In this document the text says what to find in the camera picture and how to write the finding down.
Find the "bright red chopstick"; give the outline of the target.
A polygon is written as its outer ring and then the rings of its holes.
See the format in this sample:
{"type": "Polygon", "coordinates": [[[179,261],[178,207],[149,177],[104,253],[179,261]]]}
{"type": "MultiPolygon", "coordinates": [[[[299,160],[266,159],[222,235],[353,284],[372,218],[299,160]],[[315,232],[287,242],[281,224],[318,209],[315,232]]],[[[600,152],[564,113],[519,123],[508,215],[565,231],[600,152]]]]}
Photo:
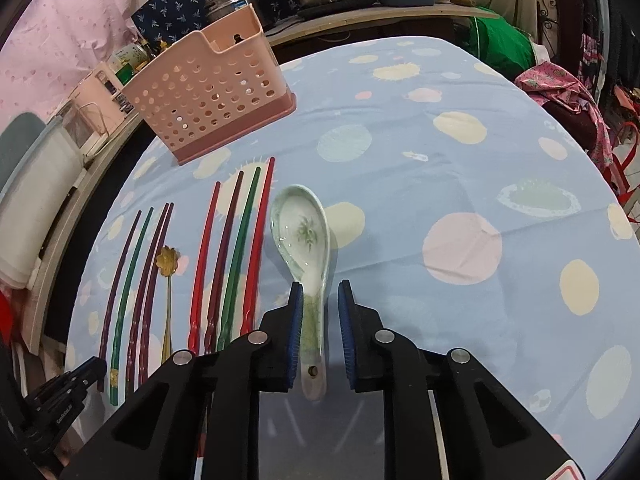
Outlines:
{"type": "Polygon", "coordinates": [[[276,159],[274,157],[270,157],[270,159],[268,160],[264,185],[262,186],[262,194],[260,194],[260,202],[254,227],[252,247],[250,248],[250,261],[248,262],[247,277],[245,282],[243,315],[240,335],[245,335],[254,330],[260,260],[262,260],[262,243],[264,242],[269,195],[275,163],[276,159]]]}

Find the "white ceramic soup spoon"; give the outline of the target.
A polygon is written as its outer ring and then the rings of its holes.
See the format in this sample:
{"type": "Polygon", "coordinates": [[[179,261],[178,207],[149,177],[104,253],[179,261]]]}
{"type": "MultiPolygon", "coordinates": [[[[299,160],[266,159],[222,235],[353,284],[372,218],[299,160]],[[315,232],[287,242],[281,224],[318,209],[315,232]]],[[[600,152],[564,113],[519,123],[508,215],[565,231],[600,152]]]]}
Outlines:
{"type": "Polygon", "coordinates": [[[290,185],[274,199],[271,234],[294,281],[303,287],[303,322],[299,344],[302,391],[308,400],[326,394],[326,278],[330,232],[326,213],[309,188],[290,185]]]}

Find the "pink kitchen appliance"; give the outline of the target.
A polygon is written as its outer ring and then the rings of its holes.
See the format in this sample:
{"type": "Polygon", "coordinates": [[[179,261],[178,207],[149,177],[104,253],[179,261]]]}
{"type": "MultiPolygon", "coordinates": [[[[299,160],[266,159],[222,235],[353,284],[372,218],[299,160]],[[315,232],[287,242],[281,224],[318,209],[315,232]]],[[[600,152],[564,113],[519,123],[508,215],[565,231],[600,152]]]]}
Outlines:
{"type": "Polygon", "coordinates": [[[111,67],[99,62],[54,112],[85,162],[95,158],[118,135],[134,110],[122,88],[124,85],[111,67]]]}

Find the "red chopstick right group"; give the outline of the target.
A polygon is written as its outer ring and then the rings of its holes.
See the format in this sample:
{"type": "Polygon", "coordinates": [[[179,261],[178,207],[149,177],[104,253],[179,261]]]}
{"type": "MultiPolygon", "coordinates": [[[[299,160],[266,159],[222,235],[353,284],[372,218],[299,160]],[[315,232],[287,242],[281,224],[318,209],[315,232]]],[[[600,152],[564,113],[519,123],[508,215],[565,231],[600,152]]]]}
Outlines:
{"type": "Polygon", "coordinates": [[[210,196],[204,228],[201,236],[200,249],[198,250],[198,260],[196,260],[195,266],[188,337],[188,348],[194,354],[198,354],[198,350],[200,350],[201,312],[204,292],[204,280],[206,274],[209,242],[210,237],[212,236],[215,210],[220,187],[220,182],[216,182],[213,187],[212,196],[210,196]]]}

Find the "maroon chopstick right group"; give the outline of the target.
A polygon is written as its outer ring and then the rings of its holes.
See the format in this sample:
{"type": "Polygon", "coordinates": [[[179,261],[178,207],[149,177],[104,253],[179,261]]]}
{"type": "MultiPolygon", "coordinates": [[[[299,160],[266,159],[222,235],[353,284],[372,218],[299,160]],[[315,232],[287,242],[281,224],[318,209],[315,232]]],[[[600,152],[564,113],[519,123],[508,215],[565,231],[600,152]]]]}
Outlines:
{"type": "Polygon", "coordinates": [[[224,284],[224,267],[226,266],[230,236],[233,226],[236,204],[238,203],[244,171],[240,170],[235,179],[233,192],[227,208],[226,218],[224,218],[224,229],[222,230],[216,266],[212,281],[212,290],[209,295],[209,303],[207,308],[207,325],[204,340],[204,350],[206,353],[214,351],[217,333],[217,321],[219,316],[222,285],[224,284]]]}

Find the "maroon chopstick group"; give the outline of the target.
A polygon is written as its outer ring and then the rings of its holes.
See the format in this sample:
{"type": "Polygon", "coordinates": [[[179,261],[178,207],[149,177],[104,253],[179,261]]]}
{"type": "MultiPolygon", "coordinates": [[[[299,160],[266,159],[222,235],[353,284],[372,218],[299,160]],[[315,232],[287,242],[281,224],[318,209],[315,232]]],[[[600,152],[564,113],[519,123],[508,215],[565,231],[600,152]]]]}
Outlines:
{"type": "Polygon", "coordinates": [[[224,229],[222,230],[216,266],[212,281],[212,290],[209,295],[209,303],[207,308],[207,325],[204,340],[204,350],[206,353],[214,351],[217,333],[217,321],[219,316],[222,285],[224,284],[224,267],[226,266],[230,236],[233,226],[236,204],[238,203],[244,171],[240,170],[235,179],[233,192],[227,208],[226,218],[224,218],[224,229]]]}
{"type": "Polygon", "coordinates": [[[168,205],[163,206],[160,218],[157,221],[151,243],[149,244],[148,252],[144,260],[142,268],[140,282],[137,290],[136,302],[134,303],[134,312],[132,312],[131,326],[129,331],[129,340],[127,347],[127,359],[125,370],[125,396],[128,398],[131,393],[134,392],[134,370],[136,369],[136,359],[138,355],[138,343],[140,339],[140,325],[142,317],[142,308],[144,304],[144,298],[146,295],[146,288],[148,287],[149,275],[151,272],[152,259],[155,255],[158,239],[160,238],[160,231],[165,222],[165,217],[168,211],[168,205]]]}

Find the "green chopstick right group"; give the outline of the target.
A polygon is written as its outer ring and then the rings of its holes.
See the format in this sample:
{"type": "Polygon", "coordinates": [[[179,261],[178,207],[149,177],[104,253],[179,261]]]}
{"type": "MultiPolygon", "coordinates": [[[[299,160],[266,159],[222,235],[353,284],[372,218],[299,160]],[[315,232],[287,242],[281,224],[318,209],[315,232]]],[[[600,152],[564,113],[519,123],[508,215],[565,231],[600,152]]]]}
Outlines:
{"type": "Polygon", "coordinates": [[[250,188],[248,189],[247,196],[244,200],[240,227],[238,229],[238,235],[236,236],[233,248],[226,293],[224,294],[224,306],[222,307],[220,330],[216,345],[217,350],[224,350],[224,348],[228,346],[228,343],[231,340],[235,303],[236,298],[238,298],[240,271],[242,260],[244,257],[248,225],[250,224],[250,216],[252,215],[255,194],[257,191],[261,172],[262,168],[257,166],[254,170],[252,182],[250,182],[250,188]]]}

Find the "maroon chopstick left group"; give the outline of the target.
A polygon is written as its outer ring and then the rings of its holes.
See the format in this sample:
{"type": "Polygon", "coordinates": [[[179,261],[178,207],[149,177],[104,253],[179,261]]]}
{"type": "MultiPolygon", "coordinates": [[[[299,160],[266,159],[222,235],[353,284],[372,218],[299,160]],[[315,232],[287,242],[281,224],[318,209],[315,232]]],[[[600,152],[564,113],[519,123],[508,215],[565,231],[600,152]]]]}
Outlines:
{"type": "Polygon", "coordinates": [[[165,217],[168,211],[168,205],[163,206],[160,218],[157,221],[151,243],[149,244],[148,252],[144,260],[142,268],[140,282],[137,290],[136,302],[134,303],[134,312],[132,312],[131,326],[129,331],[129,340],[127,347],[127,359],[125,370],[125,396],[128,398],[131,393],[134,392],[134,370],[136,369],[136,359],[138,355],[138,343],[140,339],[140,325],[142,317],[142,308],[144,304],[144,298],[146,295],[146,288],[148,287],[149,275],[151,272],[152,259],[155,255],[158,239],[160,238],[160,231],[165,222],[165,217]]]}

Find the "gold flower-shaped spoon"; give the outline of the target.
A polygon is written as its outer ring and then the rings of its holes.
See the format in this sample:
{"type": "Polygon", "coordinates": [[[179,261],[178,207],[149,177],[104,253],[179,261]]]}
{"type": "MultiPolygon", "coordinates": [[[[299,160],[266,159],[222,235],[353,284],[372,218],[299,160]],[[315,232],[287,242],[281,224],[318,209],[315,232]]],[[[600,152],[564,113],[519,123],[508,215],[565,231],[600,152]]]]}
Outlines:
{"type": "Polygon", "coordinates": [[[156,266],[160,275],[165,279],[165,317],[160,362],[165,362],[172,355],[171,343],[171,315],[172,315],[172,277],[178,270],[179,253],[167,245],[160,248],[156,257],[156,266]]]}

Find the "white plastic storage bin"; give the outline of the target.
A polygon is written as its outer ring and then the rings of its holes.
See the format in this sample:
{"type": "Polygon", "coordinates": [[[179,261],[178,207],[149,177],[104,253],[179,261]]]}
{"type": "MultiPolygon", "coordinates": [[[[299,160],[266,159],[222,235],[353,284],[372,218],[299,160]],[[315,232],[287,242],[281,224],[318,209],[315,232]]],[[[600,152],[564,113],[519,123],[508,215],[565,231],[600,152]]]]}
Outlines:
{"type": "Polygon", "coordinates": [[[16,116],[1,133],[1,281],[27,286],[40,248],[84,164],[55,118],[16,116]]]}

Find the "pink perforated utensil basket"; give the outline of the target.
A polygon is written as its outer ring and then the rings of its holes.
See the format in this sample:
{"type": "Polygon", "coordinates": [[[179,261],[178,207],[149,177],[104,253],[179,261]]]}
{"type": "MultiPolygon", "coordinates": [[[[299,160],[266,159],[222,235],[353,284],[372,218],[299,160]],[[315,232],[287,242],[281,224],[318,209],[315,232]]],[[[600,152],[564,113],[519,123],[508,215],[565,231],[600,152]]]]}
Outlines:
{"type": "Polygon", "coordinates": [[[252,6],[189,32],[122,93],[180,165],[296,109],[252,6]]]}

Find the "pink floral cloth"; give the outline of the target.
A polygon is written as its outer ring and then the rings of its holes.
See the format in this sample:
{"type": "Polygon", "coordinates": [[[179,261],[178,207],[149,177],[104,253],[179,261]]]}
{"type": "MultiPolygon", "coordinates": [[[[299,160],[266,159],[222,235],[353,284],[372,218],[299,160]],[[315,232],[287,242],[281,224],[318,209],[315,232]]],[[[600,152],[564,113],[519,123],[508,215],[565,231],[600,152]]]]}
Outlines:
{"type": "Polygon", "coordinates": [[[548,61],[521,73],[515,84],[561,124],[611,183],[610,129],[586,87],[565,68],[548,61]]]}

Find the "green bag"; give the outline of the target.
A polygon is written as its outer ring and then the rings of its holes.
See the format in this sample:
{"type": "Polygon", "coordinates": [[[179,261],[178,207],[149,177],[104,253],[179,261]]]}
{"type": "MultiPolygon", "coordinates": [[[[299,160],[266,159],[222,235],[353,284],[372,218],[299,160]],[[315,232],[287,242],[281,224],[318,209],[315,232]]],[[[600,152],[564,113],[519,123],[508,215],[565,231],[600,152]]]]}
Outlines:
{"type": "Polygon", "coordinates": [[[470,19],[465,50],[509,80],[535,65],[529,36],[499,15],[470,19]]]}

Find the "pink dotted fabric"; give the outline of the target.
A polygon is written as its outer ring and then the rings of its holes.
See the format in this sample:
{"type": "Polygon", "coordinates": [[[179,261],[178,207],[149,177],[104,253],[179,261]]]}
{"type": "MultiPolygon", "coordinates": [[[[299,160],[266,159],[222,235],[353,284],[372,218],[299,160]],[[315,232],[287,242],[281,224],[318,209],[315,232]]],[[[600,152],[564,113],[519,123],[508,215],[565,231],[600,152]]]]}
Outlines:
{"type": "Polygon", "coordinates": [[[1,49],[1,125],[48,120],[99,63],[136,36],[132,0],[32,0],[1,49]]]}

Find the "small steel rice cooker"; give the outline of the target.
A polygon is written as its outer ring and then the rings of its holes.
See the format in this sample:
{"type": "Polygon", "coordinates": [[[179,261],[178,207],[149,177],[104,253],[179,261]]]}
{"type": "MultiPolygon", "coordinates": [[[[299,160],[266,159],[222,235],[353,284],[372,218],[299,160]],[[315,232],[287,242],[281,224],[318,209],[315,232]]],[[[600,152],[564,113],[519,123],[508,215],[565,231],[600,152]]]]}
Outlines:
{"type": "Polygon", "coordinates": [[[206,0],[205,16],[209,23],[213,23],[243,6],[253,7],[263,29],[273,28],[276,18],[268,0],[206,0]]]}

